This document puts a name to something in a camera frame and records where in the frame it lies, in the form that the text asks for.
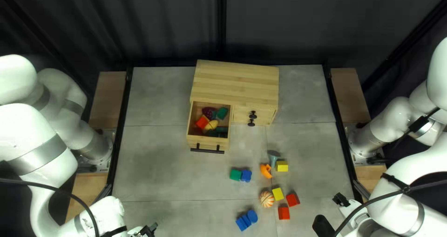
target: wooden platform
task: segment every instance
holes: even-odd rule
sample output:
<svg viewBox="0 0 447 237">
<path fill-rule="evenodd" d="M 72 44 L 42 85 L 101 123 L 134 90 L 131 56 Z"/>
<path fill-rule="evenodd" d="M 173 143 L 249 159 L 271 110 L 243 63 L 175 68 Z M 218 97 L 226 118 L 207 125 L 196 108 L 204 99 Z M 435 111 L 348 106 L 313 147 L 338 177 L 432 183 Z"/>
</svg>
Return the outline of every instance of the wooden platform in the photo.
<svg viewBox="0 0 447 237">
<path fill-rule="evenodd" d="M 92 128 L 112 129 L 118 125 L 122 96 L 126 85 L 126 72 L 101 72 L 98 78 L 89 125 Z M 108 173 L 80 173 L 76 175 L 72 194 L 87 205 L 101 192 L 107 182 Z M 84 208 L 70 200 L 65 222 L 78 215 Z"/>
<path fill-rule="evenodd" d="M 332 68 L 331 74 L 343 123 L 366 123 L 371 121 L 355 68 Z M 355 167 L 358 181 L 369 192 L 372 192 L 380 176 L 386 170 L 385 165 Z"/>
</svg>

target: wooden drawer cabinet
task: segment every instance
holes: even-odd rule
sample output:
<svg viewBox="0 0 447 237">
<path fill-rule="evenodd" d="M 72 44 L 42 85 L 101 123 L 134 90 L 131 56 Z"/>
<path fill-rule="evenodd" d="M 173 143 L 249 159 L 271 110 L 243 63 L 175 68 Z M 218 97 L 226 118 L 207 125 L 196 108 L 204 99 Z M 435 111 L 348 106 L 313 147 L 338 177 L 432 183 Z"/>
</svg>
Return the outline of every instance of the wooden drawer cabinet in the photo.
<svg viewBox="0 0 447 237">
<path fill-rule="evenodd" d="M 257 118 L 253 120 L 253 123 L 256 125 L 270 125 L 276 114 L 276 109 L 273 108 L 253 108 L 236 105 L 233 108 L 232 122 L 248 124 L 250 122 L 249 116 L 253 114 L 252 111 L 254 111 L 254 115 L 257 116 Z"/>
<path fill-rule="evenodd" d="M 228 114 L 224 120 L 219 121 L 219 126 L 228 127 L 228 136 L 230 135 L 230 118 L 232 117 L 231 105 L 193 101 L 191 103 L 190 119 L 188 121 L 186 140 L 191 149 L 196 149 L 198 151 L 215 151 L 216 153 L 221 153 L 221 151 L 228 149 L 230 139 L 206 136 L 202 133 L 202 130 L 195 125 L 195 122 L 200 118 L 200 116 L 202 116 L 202 108 L 204 107 L 228 108 Z"/>
<path fill-rule="evenodd" d="M 215 151 L 218 146 L 220 151 L 228 149 L 230 138 L 208 137 L 197 130 L 195 122 L 203 107 L 227 107 L 228 127 L 231 123 L 250 122 L 270 125 L 278 111 L 278 81 L 277 67 L 198 60 L 186 135 L 191 150 L 197 149 L 197 144 L 199 150 Z M 253 121 L 249 117 L 252 111 L 257 116 Z"/>
</svg>

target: blue block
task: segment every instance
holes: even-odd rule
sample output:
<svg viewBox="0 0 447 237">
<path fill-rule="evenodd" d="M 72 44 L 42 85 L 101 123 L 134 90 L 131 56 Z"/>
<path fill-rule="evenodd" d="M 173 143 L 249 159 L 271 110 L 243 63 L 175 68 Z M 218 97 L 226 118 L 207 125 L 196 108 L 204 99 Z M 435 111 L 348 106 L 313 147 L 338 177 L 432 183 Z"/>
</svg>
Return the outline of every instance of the blue block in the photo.
<svg viewBox="0 0 447 237">
<path fill-rule="evenodd" d="M 240 177 L 240 180 L 243 182 L 250 182 L 251 180 L 251 171 L 243 170 L 242 176 Z"/>
<path fill-rule="evenodd" d="M 257 222 L 257 214 L 253 210 L 250 210 L 250 211 L 247 212 L 247 217 L 249 217 L 249 220 L 252 223 L 256 223 Z"/>
<path fill-rule="evenodd" d="M 243 215 L 241 218 L 244 220 L 244 223 L 247 227 L 251 226 L 250 219 L 247 215 Z"/>
<path fill-rule="evenodd" d="M 244 222 L 244 220 L 242 218 L 238 218 L 236 220 L 236 224 L 237 224 L 237 226 L 239 227 L 239 229 L 241 231 L 243 231 L 243 230 L 248 228 L 248 226 L 245 224 L 245 222 Z"/>
</svg>

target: black cable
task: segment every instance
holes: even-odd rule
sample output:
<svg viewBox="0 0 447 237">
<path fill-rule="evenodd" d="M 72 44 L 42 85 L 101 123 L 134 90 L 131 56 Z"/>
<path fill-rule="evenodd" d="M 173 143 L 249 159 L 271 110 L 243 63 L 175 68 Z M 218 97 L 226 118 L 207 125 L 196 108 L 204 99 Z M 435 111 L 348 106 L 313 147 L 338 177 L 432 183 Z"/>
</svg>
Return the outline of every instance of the black cable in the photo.
<svg viewBox="0 0 447 237">
<path fill-rule="evenodd" d="M 65 194 L 65 195 L 71 197 L 72 199 L 76 200 L 79 204 L 81 204 L 82 207 L 84 207 L 84 209 L 87 211 L 88 215 L 92 219 L 93 228 L 95 230 L 95 236 L 99 237 L 98 225 L 96 224 L 96 220 L 95 220 L 95 217 L 93 216 L 92 211 L 90 211 L 90 208 L 84 203 L 84 201 L 82 201 L 76 195 L 73 195 L 71 193 L 68 193 L 66 191 L 60 190 L 59 188 L 56 188 L 56 187 L 53 187 L 53 186 L 50 186 L 50 185 L 44 185 L 44 184 L 40 184 L 40 183 L 28 182 L 28 181 L 23 181 L 23 180 L 14 180 L 14 179 L 8 179 L 8 178 L 0 178 L 0 182 L 8 183 L 8 184 L 15 184 L 15 185 L 36 186 L 36 187 L 45 188 L 45 189 L 48 189 L 48 190 L 53 190 L 53 191 L 55 191 L 57 193 Z"/>
<path fill-rule="evenodd" d="M 439 110 L 440 110 L 440 108 L 436 107 L 432 111 L 430 111 L 430 113 L 428 113 L 426 116 L 421 116 L 416 121 L 414 121 L 412 124 L 410 124 L 410 126 L 408 126 L 408 130 L 393 145 L 393 148 L 391 148 L 391 150 L 394 150 L 402 142 L 402 140 L 405 138 L 405 136 L 407 136 L 410 132 L 416 132 L 416 131 L 420 130 L 424 125 L 426 125 L 429 122 L 428 118 L 430 116 L 432 116 L 433 114 L 435 114 L 436 112 L 438 112 Z"/>
<path fill-rule="evenodd" d="M 441 181 L 436 181 L 436 182 L 432 182 L 432 183 L 428 183 L 428 184 L 423 184 L 423 185 L 415 185 L 415 186 L 411 186 L 410 188 L 410 192 L 416 191 L 416 190 L 421 190 L 421 189 L 425 189 L 425 188 L 429 188 L 429 187 L 433 187 L 433 186 L 437 186 L 437 185 L 445 185 L 447 184 L 447 180 L 441 180 Z M 354 211 L 352 211 L 348 217 L 346 217 L 346 219 L 340 224 L 340 226 L 337 228 L 337 230 L 335 230 L 335 234 L 333 235 L 333 237 L 337 237 L 337 235 L 341 232 L 341 230 L 346 226 L 346 224 L 348 224 L 349 220 L 356 214 L 358 213 L 360 210 L 362 210 L 364 207 L 371 205 L 374 202 L 377 202 L 379 200 L 383 200 L 383 199 L 387 199 L 389 197 L 392 196 L 396 196 L 399 194 L 403 194 L 404 191 L 403 190 L 399 190 L 399 191 L 395 191 L 392 193 L 388 193 L 382 196 L 378 196 L 377 198 L 374 198 L 372 200 L 368 200 L 366 203 L 364 203 L 363 205 L 357 207 L 354 209 Z"/>
</svg>

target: drawer handle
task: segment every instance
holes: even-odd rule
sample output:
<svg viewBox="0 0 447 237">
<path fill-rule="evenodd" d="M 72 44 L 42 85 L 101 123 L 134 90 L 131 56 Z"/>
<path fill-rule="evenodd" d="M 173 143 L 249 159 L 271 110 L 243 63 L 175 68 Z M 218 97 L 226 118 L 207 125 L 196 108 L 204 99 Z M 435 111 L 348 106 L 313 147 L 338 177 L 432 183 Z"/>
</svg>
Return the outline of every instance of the drawer handle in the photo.
<svg viewBox="0 0 447 237">
<path fill-rule="evenodd" d="M 218 154 L 224 154 L 225 153 L 225 151 L 221 151 L 220 150 L 220 145 L 219 144 L 216 146 L 215 150 L 207 150 L 207 149 L 201 149 L 200 148 L 200 143 L 197 143 L 197 147 L 196 148 L 191 148 L 191 151 L 218 153 Z"/>
<path fill-rule="evenodd" d="M 250 119 L 250 122 L 249 123 L 247 123 L 247 125 L 249 125 L 250 127 L 254 127 L 254 122 L 253 122 L 253 119 Z"/>
<path fill-rule="evenodd" d="M 254 113 L 256 113 L 256 111 L 253 110 L 251 115 L 249 115 L 250 119 L 256 119 L 257 118 L 257 115 L 255 115 Z"/>
</svg>

